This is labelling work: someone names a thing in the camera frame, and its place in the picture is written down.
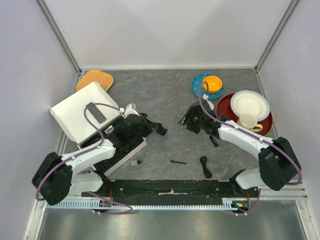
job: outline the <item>metal floor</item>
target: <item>metal floor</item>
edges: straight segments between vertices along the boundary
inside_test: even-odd
[[[99,216],[47,209],[38,240],[306,240],[294,201],[261,201],[248,216],[221,211],[141,210]]]

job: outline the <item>orange bowl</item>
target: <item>orange bowl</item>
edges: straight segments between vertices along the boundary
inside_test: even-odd
[[[221,79],[217,76],[206,76],[202,82],[207,82],[209,85],[209,93],[215,94],[223,87]],[[208,91],[207,85],[203,84],[204,90]]]

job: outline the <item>white wall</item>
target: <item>white wall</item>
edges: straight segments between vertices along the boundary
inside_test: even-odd
[[[81,68],[255,66],[290,0],[46,0]]]
[[[34,0],[0,3],[0,238],[21,240],[60,127],[49,108],[74,90],[76,72]]]
[[[300,1],[260,71],[279,134],[302,166],[320,223],[320,1]]]

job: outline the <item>small black object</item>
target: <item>small black object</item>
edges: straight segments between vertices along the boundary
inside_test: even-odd
[[[200,157],[200,163],[203,167],[203,173],[204,173],[204,176],[207,178],[207,179],[210,179],[212,177],[212,173],[209,171],[209,169],[207,168],[207,157],[206,156],[202,156]]]
[[[142,164],[142,161],[140,160],[134,160],[130,162],[131,165],[138,165],[138,164]]]
[[[210,138],[210,140],[211,140],[211,142],[213,143],[213,145],[217,148],[217,147],[219,147],[219,144],[217,143],[217,141],[216,141],[216,139],[215,139],[215,137],[214,136],[209,136],[209,138]]]
[[[173,164],[187,164],[186,162],[174,161],[174,160],[171,160],[170,163],[173,163]]]

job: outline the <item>black connector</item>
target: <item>black connector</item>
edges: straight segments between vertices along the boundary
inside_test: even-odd
[[[213,143],[213,145],[217,148],[217,147],[219,147],[219,144],[217,143],[217,141],[216,141],[216,139],[215,139],[215,137],[214,136],[209,136],[209,138],[210,138],[210,140],[211,140],[211,142]]]
[[[204,176],[207,178],[207,179],[210,179],[212,177],[212,173],[209,171],[209,169],[207,168],[207,157],[206,156],[202,156],[200,157],[200,163],[203,167],[203,173],[204,173]]]
[[[170,163],[173,163],[173,164],[187,164],[186,162],[175,161],[175,160],[171,160]]]

